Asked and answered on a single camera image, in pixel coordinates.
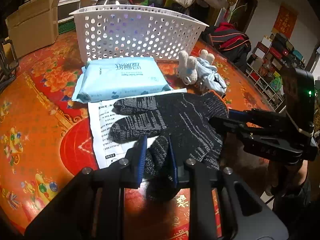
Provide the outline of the black knit glove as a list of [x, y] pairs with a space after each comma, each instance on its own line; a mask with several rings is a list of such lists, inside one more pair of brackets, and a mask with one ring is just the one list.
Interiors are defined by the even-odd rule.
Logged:
[[223, 136], [209, 120], [213, 116], [228, 117], [228, 108], [215, 92], [124, 98], [116, 101], [113, 108], [123, 115], [110, 128], [109, 137], [114, 142], [136, 141], [142, 135], [155, 138], [145, 156], [151, 198], [161, 202], [172, 199], [168, 195], [171, 176], [165, 162], [170, 141], [182, 158], [219, 169]]

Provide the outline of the light blue wet wipes pack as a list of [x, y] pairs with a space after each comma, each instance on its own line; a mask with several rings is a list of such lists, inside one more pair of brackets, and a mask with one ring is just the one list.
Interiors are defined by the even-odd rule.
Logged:
[[88, 61], [81, 68], [72, 101], [99, 102], [172, 90], [151, 57]]

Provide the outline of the white perforated plastic basket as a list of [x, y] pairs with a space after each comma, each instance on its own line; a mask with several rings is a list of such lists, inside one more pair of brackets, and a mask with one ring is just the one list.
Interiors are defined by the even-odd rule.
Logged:
[[179, 12], [142, 5], [95, 5], [71, 12], [83, 62], [116, 57], [177, 61], [190, 54], [207, 24]]

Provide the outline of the white cubby shelf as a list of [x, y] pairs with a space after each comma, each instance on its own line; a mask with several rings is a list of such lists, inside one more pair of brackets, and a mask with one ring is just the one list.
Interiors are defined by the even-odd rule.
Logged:
[[259, 41], [247, 60], [246, 76], [275, 112], [285, 107], [283, 76], [292, 67], [304, 69], [304, 57], [279, 33]]

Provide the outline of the red black striped jacket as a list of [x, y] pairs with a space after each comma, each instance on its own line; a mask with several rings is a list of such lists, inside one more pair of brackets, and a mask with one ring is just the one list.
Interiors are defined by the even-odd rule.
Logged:
[[228, 22], [221, 22], [218, 27], [207, 27], [200, 37], [243, 73], [246, 72], [247, 55], [251, 51], [251, 43], [245, 33], [236, 30], [234, 25]]

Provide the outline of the white plush bunny toy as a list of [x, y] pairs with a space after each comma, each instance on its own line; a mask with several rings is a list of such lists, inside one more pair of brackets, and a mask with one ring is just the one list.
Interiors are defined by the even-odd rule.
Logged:
[[179, 77], [186, 86], [193, 85], [198, 80], [196, 70], [197, 63], [197, 58], [189, 56], [185, 50], [179, 52], [178, 67], [175, 68], [175, 75]]

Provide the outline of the black phone stand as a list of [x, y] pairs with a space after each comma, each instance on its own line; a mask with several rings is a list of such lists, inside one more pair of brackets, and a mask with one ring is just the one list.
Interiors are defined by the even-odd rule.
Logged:
[[[6, 55], [5, 46], [10, 48], [12, 57]], [[1, 93], [16, 80], [18, 67], [19, 61], [12, 40], [1, 38]]]

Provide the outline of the brown cardboard box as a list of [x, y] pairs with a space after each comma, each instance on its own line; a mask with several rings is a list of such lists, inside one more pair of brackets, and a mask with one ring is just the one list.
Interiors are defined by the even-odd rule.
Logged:
[[7, 17], [9, 38], [18, 58], [55, 43], [59, 34], [58, 3], [59, 0], [33, 0]]

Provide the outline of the red wall banner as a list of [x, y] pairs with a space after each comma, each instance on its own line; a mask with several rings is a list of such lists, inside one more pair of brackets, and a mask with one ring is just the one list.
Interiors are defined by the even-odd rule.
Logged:
[[298, 12], [295, 9], [285, 3], [281, 3], [276, 21], [272, 28], [272, 33], [280, 33], [287, 39], [290, 39], [297, 21], [297, 16]]

